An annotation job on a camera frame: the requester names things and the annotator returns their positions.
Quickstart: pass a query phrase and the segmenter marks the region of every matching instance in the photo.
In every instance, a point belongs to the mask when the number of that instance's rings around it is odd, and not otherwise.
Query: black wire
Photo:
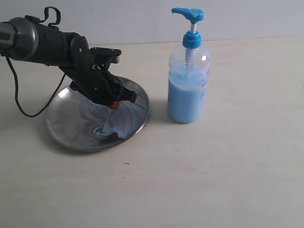
[[[58,87],[56,88],[55,92],[53,93],[53,95],[51,96],[51,98],[49,99],[49,101],[47,102],[47,104],[46,104],[39,112],[37,112],[36,114],[34,114],[34,115],[29,115],[29,114],[25,113],[25,111],[22,109],[22,107],[20,106],[19,100],[18,100],[19,85],[18,85],[17,73],[16,73],[16,71],[15,71],[15,69],[14,69],[14,67],[13,67],[13,65],[12,65],[12,63],[11,63],[11,61],[10,61],[10,58],[9,58],[8,56],[6,56],[6,61],[7,61],[8,65],[9,65],[9,67],[10,67],[10,69],[11,69],[13,75],[14,75],[14,79],[15,79],[15,102],[16,102],[16,105],[17,105],[18,109],[21,111],[22,114],[24,114],[24,115],[27,116],[27,117],[36,117],[36,116],[38,116],[38,115],[41,114],[41,113],[49,106],[49,104],[52,102],[52,100],[53,100],[54,96],[56,95],[58,89],[61,87],[61,84],[62,84],[63,80],[65,79],[66,74],[64,74],[64,75],[62,76],[61,81],[60,81]]]

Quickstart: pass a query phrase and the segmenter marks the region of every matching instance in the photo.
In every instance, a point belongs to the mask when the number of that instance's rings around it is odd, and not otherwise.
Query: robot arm
[[[48,26],[42,25],[48,19],[50,8],[56,11],[57,20]],[[58,9],[46,7],[44,13],[44,20],[25,16],[0,22],[0,54],[14,60],[59,67],[72,79],[70,87],[96,104],[135,102],[137,94],[108,71],[111,63],[118,63],[120,50],[89,49],[85,37],[56,27],[61,18]]]

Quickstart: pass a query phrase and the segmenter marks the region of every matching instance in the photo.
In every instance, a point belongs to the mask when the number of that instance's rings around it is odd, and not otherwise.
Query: blue pump head
[[[188,49],[196,49],[201,46],[201,35],[196,31],[196,23],[204,19],[204,12],[200,9],[191,8],[173,8],[171,11],[183,15],[191,22],[190,31],[184,35],[183,46]]]

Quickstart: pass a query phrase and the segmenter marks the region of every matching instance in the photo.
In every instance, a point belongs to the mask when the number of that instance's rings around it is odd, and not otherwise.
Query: plastic bottle
[[[208,49],[201,45],[196,23],[203,20],[200,9],[173,8],[191,22],[183,43],[171,52],[169,60],[168,114],[179,123],[191,123],[202,114],[208,73],[211,64]]]

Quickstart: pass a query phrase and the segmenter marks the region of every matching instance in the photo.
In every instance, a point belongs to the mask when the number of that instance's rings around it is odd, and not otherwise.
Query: white table
[[[166,114],[174,45],[112,46],[111,72],[143,86],[151,115],[126,143],[84,155],[57,146],[43,114],[18,111],[0,60],[1,228],[304,227],[304,38],[206,42],[213,64],[191,124]],[[34,113],[62,73],[13,64]]]

